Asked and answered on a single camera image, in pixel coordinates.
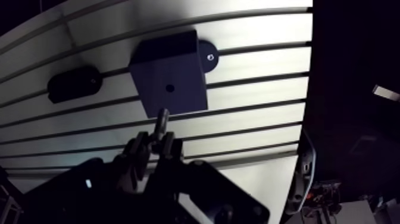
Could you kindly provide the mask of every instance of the hole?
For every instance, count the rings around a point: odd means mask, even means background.
[[[304,170],[305,173],[308,172],[308,169],[309,169],[309,168],[310,168],[310,166],[309,166],[308,164],[304,164],[303,170]]]
[[[173,86],[173,85],[167,85],[167,86],[165,87],[165,90],[166,90],[167,92],[174,92],[174,91],[175,91],[175,86]]]

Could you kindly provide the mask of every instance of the white slatwall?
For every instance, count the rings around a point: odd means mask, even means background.
[[[0,37],[0,166],[19,178],[53,175],[93,157],[111,161],[138,132],[151,132],[154,119],[147,118],[126,67],[142,39],[188,29],[211,41],[221,57],[205,77],[209,109],[172,116],[168,124],[184,140],[185,160],[295,152],[311,58],[307,7],[311,0],[70,0],[38,15]],[[52,104],[48,80],[87,64],[104,74],[101,90]],[[270,223],[279,221],[296,164],[297,156],[286,156],[263,163],[279,171],[277,161],[285,161],[284,175],[268,176],[284,185],[275,206],[254,180],[257,189],[240,183],[273,207]],[[20,189],[30,185],[14,182]]]

